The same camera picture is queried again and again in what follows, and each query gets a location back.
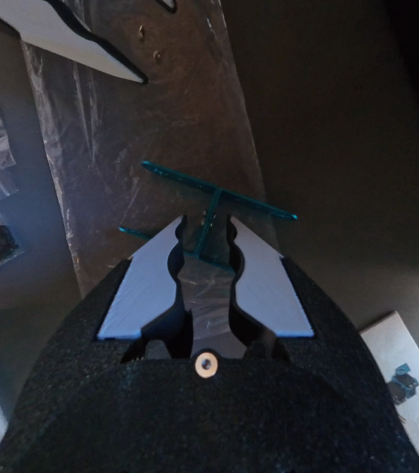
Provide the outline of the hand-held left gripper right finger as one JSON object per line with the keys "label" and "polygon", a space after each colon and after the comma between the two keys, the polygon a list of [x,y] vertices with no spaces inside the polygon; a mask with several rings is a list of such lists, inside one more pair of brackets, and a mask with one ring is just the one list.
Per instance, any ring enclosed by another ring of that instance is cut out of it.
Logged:
{"label": "hand-held left gripper right finger", "polygon": [[293,287],[283,256],[235,216],[227,241],[235,277],[229,324],[237,338],[311,338],[314,330]]}

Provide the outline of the clear plastic bag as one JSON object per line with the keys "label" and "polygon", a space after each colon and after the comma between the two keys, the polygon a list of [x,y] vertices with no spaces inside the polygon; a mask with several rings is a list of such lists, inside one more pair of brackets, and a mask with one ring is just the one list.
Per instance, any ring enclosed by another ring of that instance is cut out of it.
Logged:
{"label": "clear plastic bag", "polygon": [[[64,1],[148,77],[141,85],[23,45],[78,287],[144,240],[120,232],[162,182],[143,161],[266,202],[222,1]],[[145,28],[139,39],[140,25]],[[161,60],[155,61],[158,50]]]}

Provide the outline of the blue H-shaped metal bracket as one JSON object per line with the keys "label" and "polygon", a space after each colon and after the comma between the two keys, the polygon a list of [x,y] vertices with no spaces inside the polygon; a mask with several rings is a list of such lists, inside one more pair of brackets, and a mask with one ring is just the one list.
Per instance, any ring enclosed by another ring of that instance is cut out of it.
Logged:
{"label": "blue H-shaped metal bracket", "polygon": [[144,197],[143,210],[126,211],[120,232],[148,241],[184,215],[184,253],[217,268],[230,270],[228,216],[235,216],[276,250],[279,243],[274,221],[297,221],[289,211],[163,165],[143,161],[141,166],[155,176],[151,184],[157,184],[157,178],[163,184]]}

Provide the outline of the white instruction booklet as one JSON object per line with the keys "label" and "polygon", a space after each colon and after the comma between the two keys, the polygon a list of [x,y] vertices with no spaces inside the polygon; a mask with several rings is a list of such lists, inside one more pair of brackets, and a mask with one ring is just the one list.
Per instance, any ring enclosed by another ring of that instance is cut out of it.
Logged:
{"label": "white instruction booklet", "polygon": [[360,333],[419,455],[419,348],[394,311]]}

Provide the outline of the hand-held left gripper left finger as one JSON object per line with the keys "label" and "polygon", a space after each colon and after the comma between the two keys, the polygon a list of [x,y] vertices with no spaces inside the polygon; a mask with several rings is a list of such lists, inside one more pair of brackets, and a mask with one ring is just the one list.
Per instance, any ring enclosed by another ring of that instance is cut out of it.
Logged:
{"label": "hand-held left gripper left finger", "polygon": [[98,340],[172,340],[180,333],[185,307],[178,276],[186,223],[186,216],[177,217],[131,256]]}

